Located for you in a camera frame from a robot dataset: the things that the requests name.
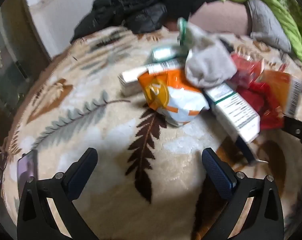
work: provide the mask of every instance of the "white panel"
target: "white panel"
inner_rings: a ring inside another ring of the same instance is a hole
[[[26,0],[34,25],[53,57],[69,46],[73,30],[94,0]]]

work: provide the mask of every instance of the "blue gripper pad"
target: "blue gripper pad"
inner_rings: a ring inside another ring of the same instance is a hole
[[[221,161],[211,148],[203,150],[202,163],[221,198],[231,200],[237,183],[231,167]]]

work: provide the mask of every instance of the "red plastic bag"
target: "red plastic bag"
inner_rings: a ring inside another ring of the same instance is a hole
[[[230,81],[239,86],[248,88],[262,73],[262,61],[250,61],[245,58],[248,56],[242,56],[236,53],[232,53],[230,56],[238,68],[238,71]]]
[[[281,129],[284,125],[282,108],[267,83],[251,83],[248,89],[236,90],[259,114],[260,130]]]

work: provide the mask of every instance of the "crumpled white sock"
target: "crumpled white sock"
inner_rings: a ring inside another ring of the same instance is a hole
[[[185,45],[191,49],[185,66],[187,80],[199,88],[222,84],[237,72],[223,43],[192,23],[187,23]]]

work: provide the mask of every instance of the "smartphone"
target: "smartphone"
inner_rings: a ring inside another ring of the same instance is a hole
[[[22,155],[22,158],[18,160],[18,191],[19,199],[21,199],[22,191],[24,190],[24,184],[30,176],[34,179],[38,179],[38,151],[31,150],[27,154]]]

